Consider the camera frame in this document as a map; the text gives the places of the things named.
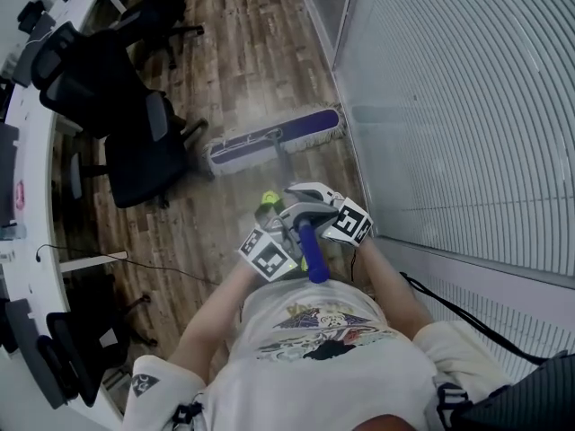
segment black office chair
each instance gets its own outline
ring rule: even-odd
[[[46,7],[41,0],[28,2],[18,14],[18,30],[29,35],[32,34],[34,27],[36,27],[45,10]]]
[[[117,207],[165,191],[189,168],[184,142],[208,126],[185,128],[163,92],[147,89],[112,30],[90,37],[59,27],[32,63],[40,102],[98,139],[106,138],[106,171]]]
[[[13,90],[14,84],[7,78],[0,76],[0,121],[4,121],[6,118]]]
[[[37,348],[54,375],[66,400],[78,394],[91,407],[106,370],[121,367],[130,339],[156,346],[124,321],[128,312],[150,298],[142,295],[119,310],[113,296],[113,276],[94,277],[88,286],[68,291],[70,312],[53,312],[46,318],[50,333],[40,336]]]
[[[7,353],[12,354],[18,349],[18,343],[14,338],[10,322],[6,317],[5,306],[10,300],[0,298],[0,347],[4,347]]]
[[[187,32],[204,33],[201,25],[173,27],[177,21],[184,20],[186,0],[142,0],[122,14],[114,30],[119,34],[124,46],[128,47],[143,40],[146,52],[136,60],[136,69],[141,69],[144,62],[158,49],[168,53],[170,68],[176,67],[170,38]]]

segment flat mop head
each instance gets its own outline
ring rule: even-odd
[[[233,174],[277,158],[271,131],[280,131],[279,142],[294,154],[345,136],[345,120],[333,107],[309,110],[305,115],[285,117],[281,122],[248,134],[221,136],[204,147],[204,158],[216,176]]]

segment chair wheel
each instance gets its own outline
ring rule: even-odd
[[[160,209],[167,209],[168,207],[170,207],[170,201],[168,201],[166,197],[160,198],[159,207]]]

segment glass wall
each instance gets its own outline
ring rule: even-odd
[[[572,277],[575,0],[356,0],[335,73],[378,234]]]

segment graphic print on t-shirt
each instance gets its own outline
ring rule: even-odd
[[[397,334],[384,324],[350,325],[309,330],[296,337],[281,336],[276,332],[265,345],[258,348],[257,359],[294,362],[303,358],[324,360],[343,356],[354,348],[382,339],[395,339]]]
[[[359,318],[353,314],[345,312],[330,311],[324,308],[310,308],[299,312],[288,320],[277,324],[275,327],[281,329],[307,329],[316,327],[340,327],[350,326],[354,324],[361,324],[369,322],[365,318]]]

